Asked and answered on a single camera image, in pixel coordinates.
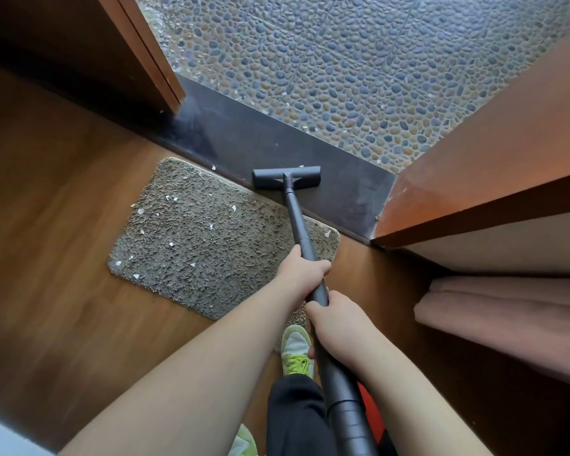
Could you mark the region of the person's left hand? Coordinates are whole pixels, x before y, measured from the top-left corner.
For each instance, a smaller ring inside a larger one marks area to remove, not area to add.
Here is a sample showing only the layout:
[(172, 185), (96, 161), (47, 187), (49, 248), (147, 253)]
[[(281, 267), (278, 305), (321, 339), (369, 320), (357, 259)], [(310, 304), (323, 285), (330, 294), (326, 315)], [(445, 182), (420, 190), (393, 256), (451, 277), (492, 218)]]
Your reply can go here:
[(281, 263), (275, 278), (297, 305), (301, 305), (318, 287), (304, 285), (302, 280), (302, 259), (305, 258), (302, 255), (301, 246), (296, 244)]

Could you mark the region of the person's left forearm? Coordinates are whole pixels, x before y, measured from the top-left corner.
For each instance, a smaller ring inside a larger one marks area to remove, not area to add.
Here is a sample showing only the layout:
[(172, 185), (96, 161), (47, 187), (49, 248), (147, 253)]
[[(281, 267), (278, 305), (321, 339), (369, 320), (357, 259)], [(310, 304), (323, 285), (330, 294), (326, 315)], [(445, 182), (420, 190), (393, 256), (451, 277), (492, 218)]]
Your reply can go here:
[(225, 456), (278, 335), (316, 285), (277, 276), (141, 378), (60, 456)]

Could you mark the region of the green and white sneaker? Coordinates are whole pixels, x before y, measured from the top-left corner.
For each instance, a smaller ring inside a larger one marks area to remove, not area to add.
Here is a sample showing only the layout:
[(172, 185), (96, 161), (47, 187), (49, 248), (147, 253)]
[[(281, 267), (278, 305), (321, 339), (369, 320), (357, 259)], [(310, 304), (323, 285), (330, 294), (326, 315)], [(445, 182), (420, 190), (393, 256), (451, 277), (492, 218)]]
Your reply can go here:
[(314, 379), (314, 360), (309, 357), (312, 342), (300, 325), (288, 326), (281, 338), (281, 365), (283, 376), (304, 375)]
[(240, 424), (227, 456), (259, 456), (256, 441), (243, 423)]

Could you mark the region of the red vacuum cleaner body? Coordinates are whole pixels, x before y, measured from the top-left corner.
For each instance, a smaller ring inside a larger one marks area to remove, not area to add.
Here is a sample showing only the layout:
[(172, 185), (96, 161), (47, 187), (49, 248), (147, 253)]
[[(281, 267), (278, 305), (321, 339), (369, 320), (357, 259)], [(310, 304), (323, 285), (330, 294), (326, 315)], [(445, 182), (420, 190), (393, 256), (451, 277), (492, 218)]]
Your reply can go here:
[(380, 444), (386, 430), (382, 416), (370, 392), (361, 383), (358, 383), (358, 387), (364, 402), (365, 415), (370, 425), (370, 430), (376, 443)]

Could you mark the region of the dark stone door threshold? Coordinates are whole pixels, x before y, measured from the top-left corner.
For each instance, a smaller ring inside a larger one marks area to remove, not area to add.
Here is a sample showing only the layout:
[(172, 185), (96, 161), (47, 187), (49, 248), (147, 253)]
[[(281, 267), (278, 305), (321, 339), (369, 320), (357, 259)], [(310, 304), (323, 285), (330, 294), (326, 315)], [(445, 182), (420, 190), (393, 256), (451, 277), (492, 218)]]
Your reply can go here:
[(251, 188), (262, 168), (320, 166), (318, 187), (296, 192), (303, 212), (369, 244), (395, 175), (202, 84), (178, 76), (186, 96), (155, 118), (156, 140)]

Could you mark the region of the brown wooden door frame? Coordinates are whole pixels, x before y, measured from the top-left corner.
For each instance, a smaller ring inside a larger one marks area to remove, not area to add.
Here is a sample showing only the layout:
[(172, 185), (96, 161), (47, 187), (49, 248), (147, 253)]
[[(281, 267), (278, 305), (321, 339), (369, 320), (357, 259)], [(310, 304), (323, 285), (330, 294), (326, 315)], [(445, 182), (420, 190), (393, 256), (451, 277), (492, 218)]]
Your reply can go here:
[(388, 249), (570, 213), (570, 35), (397, 176)]

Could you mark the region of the black trousers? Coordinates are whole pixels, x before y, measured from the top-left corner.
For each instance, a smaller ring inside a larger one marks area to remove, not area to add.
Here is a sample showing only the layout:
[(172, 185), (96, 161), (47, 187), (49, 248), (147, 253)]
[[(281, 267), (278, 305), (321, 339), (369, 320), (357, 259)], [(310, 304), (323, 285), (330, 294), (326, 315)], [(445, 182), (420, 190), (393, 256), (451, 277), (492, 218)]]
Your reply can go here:
[(267, 405), (267, 456), (336, 456), (322, 390), (310, 377), (277, 380)]

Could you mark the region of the brown wooden door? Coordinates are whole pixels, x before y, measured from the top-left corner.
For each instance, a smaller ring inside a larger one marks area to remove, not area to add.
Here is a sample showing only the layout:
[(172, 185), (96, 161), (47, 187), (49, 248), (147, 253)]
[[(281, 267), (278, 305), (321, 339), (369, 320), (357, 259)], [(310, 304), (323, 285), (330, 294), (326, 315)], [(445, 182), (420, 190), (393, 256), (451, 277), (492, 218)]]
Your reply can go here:
[(132, 93), (160, 112), (175, 114), (185, 100), (185, 92), (136, 0), (97, 2), (123, 44), (119, 55)]

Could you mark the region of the white flat object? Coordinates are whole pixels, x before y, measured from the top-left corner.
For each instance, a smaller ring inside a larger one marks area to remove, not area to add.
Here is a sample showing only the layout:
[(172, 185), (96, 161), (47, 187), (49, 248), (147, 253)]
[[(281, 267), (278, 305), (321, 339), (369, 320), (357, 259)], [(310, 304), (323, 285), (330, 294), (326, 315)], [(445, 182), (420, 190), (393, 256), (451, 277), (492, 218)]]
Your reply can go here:
[(0, 456), (56, 456), (0, 423)]

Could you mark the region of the person's right hand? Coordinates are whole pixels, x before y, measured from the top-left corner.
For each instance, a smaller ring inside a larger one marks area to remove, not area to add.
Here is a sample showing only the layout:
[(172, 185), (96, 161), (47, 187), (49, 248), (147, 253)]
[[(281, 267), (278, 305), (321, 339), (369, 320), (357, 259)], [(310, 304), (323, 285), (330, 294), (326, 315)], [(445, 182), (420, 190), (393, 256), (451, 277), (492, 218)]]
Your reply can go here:
[(325, 324), (312, 324), (322, 347), (357, 376), (380, 368), (383, 337), (364, 310), (338, 291), (329, 292), (331, 315)]

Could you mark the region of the pink folded curtain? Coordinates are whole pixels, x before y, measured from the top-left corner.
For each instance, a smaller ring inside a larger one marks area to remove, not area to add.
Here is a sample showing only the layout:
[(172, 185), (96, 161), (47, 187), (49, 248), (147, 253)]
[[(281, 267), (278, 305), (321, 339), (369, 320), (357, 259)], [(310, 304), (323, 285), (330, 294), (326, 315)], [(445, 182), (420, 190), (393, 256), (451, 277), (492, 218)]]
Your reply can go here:
[(570, 384), (570, 278), (437, 278), (414, 314)]

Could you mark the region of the dark grey vacuum cleaner wand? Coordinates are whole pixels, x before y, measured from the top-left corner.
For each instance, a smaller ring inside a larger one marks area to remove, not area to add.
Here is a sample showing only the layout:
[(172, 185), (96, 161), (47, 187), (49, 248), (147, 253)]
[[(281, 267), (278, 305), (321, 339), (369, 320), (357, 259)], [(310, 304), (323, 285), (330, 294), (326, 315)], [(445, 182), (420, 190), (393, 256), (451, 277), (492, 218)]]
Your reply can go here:
[[(317, 257), (296, 197), (296, 190), (317, 187), (320, 181), (319, 166), (252, 171), (252, 185), (255, 190), (282, 191), (294, 242), (300, 246), (301, 256), (308, 261), (317, 261)], [(334, 435), (337, 455), (379, 456), (356, 376), (335, 360), (317, 338), (315, 345), (327, 417)]]

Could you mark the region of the person's right forearm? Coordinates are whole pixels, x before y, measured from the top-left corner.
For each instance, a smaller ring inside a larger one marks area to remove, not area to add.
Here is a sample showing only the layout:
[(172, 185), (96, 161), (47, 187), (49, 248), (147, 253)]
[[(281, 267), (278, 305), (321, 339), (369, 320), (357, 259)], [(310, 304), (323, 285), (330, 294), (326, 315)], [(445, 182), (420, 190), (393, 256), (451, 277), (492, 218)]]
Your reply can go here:
[(399, 456), (493, 456), (423, 372), (380, 333), (352, 347), (350, 368), (374, 397)]

